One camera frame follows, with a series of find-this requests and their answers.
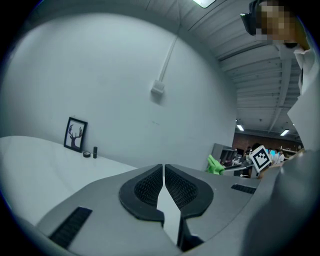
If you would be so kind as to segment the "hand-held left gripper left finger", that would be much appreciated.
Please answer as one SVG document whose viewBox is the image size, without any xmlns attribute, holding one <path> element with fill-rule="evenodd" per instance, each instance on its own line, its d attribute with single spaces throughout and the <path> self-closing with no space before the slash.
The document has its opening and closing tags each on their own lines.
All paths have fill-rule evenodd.
<svg viewBox="0 0 320 256">
<path fill-rule="evenodd" d="M 177 256 L 157 203 L 163 166 L 93 181 L 59 203 L 37 228 L 77 256 Z"/>
</svg>

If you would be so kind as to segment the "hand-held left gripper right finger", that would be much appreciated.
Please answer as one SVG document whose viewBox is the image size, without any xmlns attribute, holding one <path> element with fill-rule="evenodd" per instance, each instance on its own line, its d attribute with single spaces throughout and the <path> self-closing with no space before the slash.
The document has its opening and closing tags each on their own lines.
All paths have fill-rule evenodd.
<svg viewBox="0 0 320 256">
<path fill-rule="evenodd" d="M 183 252 L 222 231 L 249 202 L 260 181 L 166 164 L 165 187 L 180 210 L 177 246 Z"/>
</svg>

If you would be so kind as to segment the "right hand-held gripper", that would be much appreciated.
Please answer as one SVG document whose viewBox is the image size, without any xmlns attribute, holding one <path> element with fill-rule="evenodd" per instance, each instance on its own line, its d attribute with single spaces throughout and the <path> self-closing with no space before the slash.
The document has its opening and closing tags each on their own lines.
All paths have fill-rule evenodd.
<svg viewBox="0 0 320 256">
<path fill-rule="evenodd" d="M 266 148 L 262 144 L 254 144 L 252 146 L 252 151 L 249 153 L 249 159 L 251 160 L 253 166 L 251 164 L 245 165 L 233 165 L 227 167 L 223 171 L 224 176 L 240 176 L 240 175 L 249 175 L 251 170 L 251 179 L 260 179 L 262 175 L 262 171 L 270 165 L 272 162 Z"/>
</svg>

